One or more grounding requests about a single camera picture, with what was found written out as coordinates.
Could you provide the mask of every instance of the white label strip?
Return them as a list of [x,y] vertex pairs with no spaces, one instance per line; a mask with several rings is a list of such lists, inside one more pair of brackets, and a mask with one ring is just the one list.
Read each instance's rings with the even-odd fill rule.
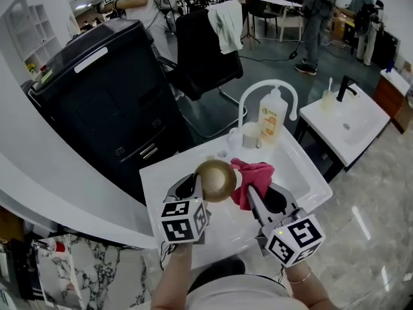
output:
[[92,54],[89,56],[87,59],[84,61],[80,62],[76,67],[75,67],[75,73],[78,74],[80,71],[82,71],[84,68],[87,66],[91,65],[94,61],[97,61],[100,59],[102,56],[104,56],[108,52],[108,49],[106,47],[103,47],[99,49],[96,53]]

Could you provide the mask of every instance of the red cloth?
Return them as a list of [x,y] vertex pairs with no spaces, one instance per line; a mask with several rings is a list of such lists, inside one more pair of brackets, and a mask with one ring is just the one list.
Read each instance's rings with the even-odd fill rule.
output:
[[264,197],[268,187],[271,185],[271,177],[275,169],[267,163],[248,164],[239,158],[233,158],[231,160],[231,167],[239,170],[243,177],[240,188],[232,192],[231,198],[235,204],[239,205],[241,210],[251,210],[247,198],[248,186],[254,185],[260,195]]

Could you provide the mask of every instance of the brown bowl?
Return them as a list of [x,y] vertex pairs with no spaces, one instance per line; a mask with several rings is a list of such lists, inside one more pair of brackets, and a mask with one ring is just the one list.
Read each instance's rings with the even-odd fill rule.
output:
[[212,203],[227,199],[237,185],[237,178],[227,162],[208,160],[195,170],[201,176],[204,200]]

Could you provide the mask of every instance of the white marker cube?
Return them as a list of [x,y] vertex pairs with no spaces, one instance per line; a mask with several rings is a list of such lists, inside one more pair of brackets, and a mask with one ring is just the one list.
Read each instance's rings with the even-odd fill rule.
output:
[[164,203],[160,221],[166,243],[198,241],[207,226],[207,213],[203,200]]
[[312,256],[324,240],[324,232],[312,214],[272,230],[265,248],[290,267]]

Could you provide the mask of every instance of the chair armrest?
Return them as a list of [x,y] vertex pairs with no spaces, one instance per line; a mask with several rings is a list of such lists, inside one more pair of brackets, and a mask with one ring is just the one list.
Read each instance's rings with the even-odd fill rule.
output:
[[162,63],[163,65],[167,65],[168,67],[171,67],[172,69],[176,69],[176,68],[178,67],[178,65],[177,65],[175,62],[172,62],[172,61],[169,60],[169,59],[165,59],[165,58],[162,57],[162,56],[159,56],[159,57],[157,58],[157,61],[160,62],[160,63]]

